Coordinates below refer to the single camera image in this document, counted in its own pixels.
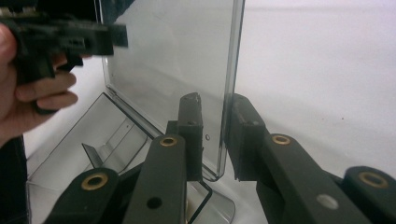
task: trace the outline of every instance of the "brass grommet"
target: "brass grommet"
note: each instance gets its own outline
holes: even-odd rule
[[[173,137],[165,137],[161,139],[160,144],[163,147],[172,147],[177,143],[177,139]]]
[[[278,145],[286,146],[291,143],[290,139],[284,135],[274,135],[272,137],[273,142],[277,143]]]
[[[376,189],[387,189],[389,187],[388,181],[384,177],[373,172],[361,172],[359,179]]]
[[[87,176],[81,183],[81,187],[85,190],[96,190],[104,186],[108,181],[105,173],[96,173]]]

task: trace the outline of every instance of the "white surface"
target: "white surface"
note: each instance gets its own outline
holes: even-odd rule
[[[368,165],[395,177],[395,10],[394,1],[247,0],[235,91],[323,169]],[[74,71],[80,101],[25,135],[28,155],[53,148],[99,95],[99,70],[94,59]],[[254,184],[234,181],[230,162],[214,186],[235,201],[234,223],[265,223]]]

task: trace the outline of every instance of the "hole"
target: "hole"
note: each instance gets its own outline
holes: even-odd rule
[[[389,186],[388,181],[384,177],[372,172],[361,172],[359,179],[365,184],[377,189],[387,189]]]
[[[288,141],[288,139],[286,139],[286,138],[281,138],[281,137],[278,137],[276,140],[279,141],[279,142],[283,142],[283,143],[285,143],[285,142]]]
[[[148,200],[148,208],[157,209],[163,205],[161,198],[153,197]]]
[[[99,185],[102,182],[102,177],[96,176],[88,181],[88,184],[91,186]]]
[[[334,199],[334,197],[328,194],[319,194],[317,197],[318,203],[320,203],[323,207],[335,210],[338,209],[338,202]]]
[[[81,187],[85,190],[96,190],[103,187],[107,183],[108,177],[105,173],[96,173],[87,176],[81,183]]]
[[[160,144],[163,147],[171,147],[177,143],[176,138],[173,137],[165,137],[161,140]]]
[[[165,144],[173,144],[173,143],[174,143],[174,140],[173,140],[172,138],[166,138],[166,139],[163,139],[163,142],[164,142]]]

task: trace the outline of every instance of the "hand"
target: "hand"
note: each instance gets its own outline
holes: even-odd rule
[[[39,115],[32,102],[42,109],[57,110],[74,104],[78,98],[68,89],[76,83],[73,74],[56,71],[64,63],[63,55],[52,58],[56,78],[43,78],[17,85],[17,70],[12,62],[17,43],[8,28],[0,24],[0,147],[53,115]]]

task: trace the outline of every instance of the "pistol grip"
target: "pistol grip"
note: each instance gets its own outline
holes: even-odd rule
[[[38,107],[37,102],[33,102],[33,107],[35,108],[35,112],[39,115],[50,115],[50,114],[55,114],[58,112],[58,110],[48,110],[48,109],[42,109]]]
[[[79,55],[66,53],[67,64],[58,67],[59,70],[70,72],[75,66],[84,65],[82,58]]]
[[[55,78],[52,61],[47,53],[18,57],[16,64],[22,83],[34,82],[45,77]],[[32,102],[32,104],[39,115],[57,112],[57,110],[42,109],[38,107],[37,102]]]

